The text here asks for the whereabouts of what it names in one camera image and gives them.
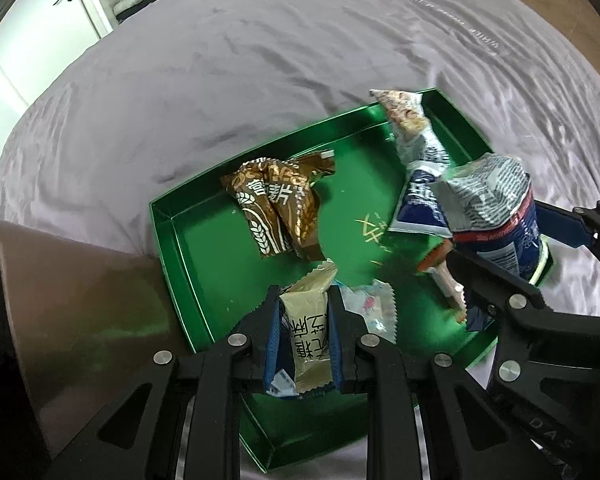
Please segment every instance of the bed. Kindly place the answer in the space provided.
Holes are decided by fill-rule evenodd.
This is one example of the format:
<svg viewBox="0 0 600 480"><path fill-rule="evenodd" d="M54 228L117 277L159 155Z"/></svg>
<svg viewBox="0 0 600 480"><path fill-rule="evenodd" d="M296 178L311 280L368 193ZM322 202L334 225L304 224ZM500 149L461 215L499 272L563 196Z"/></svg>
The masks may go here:
<svg viewBox="0 0 600 480"><path fill-rule="evenodd" d="M496 151L523 159L536 198L569 209L600 199L600 76L517 0L159 0L23 115L0 159L0 218L155 254L147 205L160 194L370 102L369 88L432 86ZM547 303L600 316L600 264L552 251ZM473 373L484 383L489 368ZM364 478L365 450L274 475Z"/></svg>

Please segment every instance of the green metal tray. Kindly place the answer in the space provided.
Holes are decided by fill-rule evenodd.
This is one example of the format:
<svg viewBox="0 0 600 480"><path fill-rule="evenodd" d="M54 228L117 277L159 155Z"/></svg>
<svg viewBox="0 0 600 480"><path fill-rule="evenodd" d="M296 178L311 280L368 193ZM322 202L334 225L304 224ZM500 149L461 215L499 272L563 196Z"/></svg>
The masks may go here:
<svg viewBox="0 0 600 480"><path fill-rule="evenodd" d="M423 92L422 105L454 164L491 151L436 89ZM319 148L335 150L336 173L318 182L315 190L322 202L320 244L338 265L338 279L349 286L372 278L391 283L398 309L398 346L421 356L445 351L456 363L469 366L494 343L494 327L465 332L445 307L433 280L414 275L416 264L439 239L383 233L405 171L378 104L242 153L151 203L164 275L192 349L202 351L225 336L258 306L270 284L291 284L312 268L292 253L260 259L244 215L222 189L220 178L245 160L289 158ZM367 424L366 396L341 396L336 391L304 400L244 396L240 437L266 471L358 440L366 435Z"/></svg>

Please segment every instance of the wheat pattern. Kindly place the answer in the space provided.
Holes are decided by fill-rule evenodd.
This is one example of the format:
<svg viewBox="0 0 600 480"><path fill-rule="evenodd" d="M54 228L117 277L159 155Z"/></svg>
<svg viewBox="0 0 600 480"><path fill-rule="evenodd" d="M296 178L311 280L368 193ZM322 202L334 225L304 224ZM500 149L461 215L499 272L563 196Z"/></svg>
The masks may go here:
<svg viewBox="0 0 600 480"><path fill-rule="evenodd" d="M249 193L238 192L235 194L235 197L238 200L238 204L253 204L256 201L256 198Z"/></svg>
<svg viewBox="0 0 600 480"><path fill-rule="evenodd" d="M258 224L257 222L251 220L250 229L251 229L251 232L253 233L253 237L255 238L256 242L258 243L260 252L262 254L269 254L269 252L270 252L269 241L267 240L267 237L265 236L265 232L264 232L264 229L262 228L262 226L260 224Z"/></svg>

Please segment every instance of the red stripe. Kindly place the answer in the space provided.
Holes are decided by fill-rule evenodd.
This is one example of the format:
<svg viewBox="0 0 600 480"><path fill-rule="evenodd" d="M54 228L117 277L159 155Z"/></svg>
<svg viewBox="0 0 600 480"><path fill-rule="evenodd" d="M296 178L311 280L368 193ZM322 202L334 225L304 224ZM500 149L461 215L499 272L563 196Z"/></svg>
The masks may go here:
<svg viewBox="0 0 600 480"><path fill-rule="evenodd" d="M522 201L520 208L503 225L490 231L463 231L461 233L454 233L454 241L460 243L489 242L491 240L499 240L500 238L507 236L513 231L513 229L517 227L518 224L520 224L526 212L528 211L529 206L531 206L533 199L534 196L533 193L531 193L531 186L529 186L529 191L526 193L525 199Z"/></svg>

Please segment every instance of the door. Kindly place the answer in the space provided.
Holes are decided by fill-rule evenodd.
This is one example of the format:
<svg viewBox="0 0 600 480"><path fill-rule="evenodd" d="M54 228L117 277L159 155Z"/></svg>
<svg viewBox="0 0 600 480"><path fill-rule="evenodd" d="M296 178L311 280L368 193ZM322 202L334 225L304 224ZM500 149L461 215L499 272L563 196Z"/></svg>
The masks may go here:
<svg viewBox="0 0 600 480"><path fill-rule="evenodd" d="M16 0L0 22L0 67L30 105L98 39L80 0Z"/></svg>

